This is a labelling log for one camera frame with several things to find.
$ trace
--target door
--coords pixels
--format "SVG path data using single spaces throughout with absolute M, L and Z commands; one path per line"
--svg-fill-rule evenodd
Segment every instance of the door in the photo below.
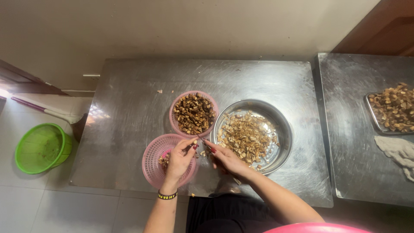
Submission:
M 67 95 L 59 88 L 46 84 L 40 78 L 0 60 L 0 89 L 9 93 Z
M 414 56 L 414 1 L 380 1 L 332 53 Z

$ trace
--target hand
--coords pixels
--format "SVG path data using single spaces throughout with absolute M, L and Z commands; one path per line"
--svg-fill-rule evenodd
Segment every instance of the hand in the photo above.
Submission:
M 195 149 L 198 145 L 192 146 L 188 152 L 185 150 L 187 146 L 190 146 L 197 138 L 189 140 L 181 140 L 174 149 L 170 152 L 170 159 L 168 162 L 168 168 L 166 173 L 166 181 L 178 182 L 181 176 L 187 170 L 191 159 L 195 155 Z
M 210 141 L 205 141 L 211 148 L 215 159 L 219 159 L 223 166 L 231 173 L 244 177 L 247 173 L 254 172 L 253 169 L 249 168 L 247 164 L 241 161 L 237 155 L 230 149 L 216 145 Z M 213 162 L 214 169 L 217 169 L 217 162 Z

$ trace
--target black pants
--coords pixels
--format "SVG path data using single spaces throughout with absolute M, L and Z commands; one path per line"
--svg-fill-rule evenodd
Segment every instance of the black pants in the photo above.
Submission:
M 278 226 L 267 204 L 241 194 L 194 197 L 188 203 L 186 233 L 261 233 Z

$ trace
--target black wristband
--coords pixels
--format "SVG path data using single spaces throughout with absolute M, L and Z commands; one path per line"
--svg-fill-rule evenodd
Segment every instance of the black wristband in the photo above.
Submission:
M 164 195 L 164 194 L 159 193 L 159 190 L 158 190 L 158 198 L 161 198 L 163 200 L 173 199 L 176 196 L 178 196 L 178 190 L 173 195 Z

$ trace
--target purple broom handle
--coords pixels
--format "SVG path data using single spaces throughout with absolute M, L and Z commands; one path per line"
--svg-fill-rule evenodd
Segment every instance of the purple broom handle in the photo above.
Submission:
M 30 102 L 27 102 L 27 101 L 25 101 L 25 100 L 22 100 L 22 99 L 19 99 L 19 98 L 16 98 L 16 97 L 12 97 L 11 99 L 12 99 L 12 100 L 15 100 L 15 101 L 17 101 L 17 102 L 19 102 L 19 103 L 21 103 L 21 104 L 24 104 L 24 105 L 26 105 L 26 106 L 29 106 L 29 107 L 31 107 L 31 108 L 34 108 L 34 109 L 36 109 L 36 110 L 38 110 L 38 111 L 45 112 L 45 109 L 46 109 L 46 108 L 41 107 L 41 106 L 39 106 L 39 105 L 32 104 L 32 103 L 30 103 Z

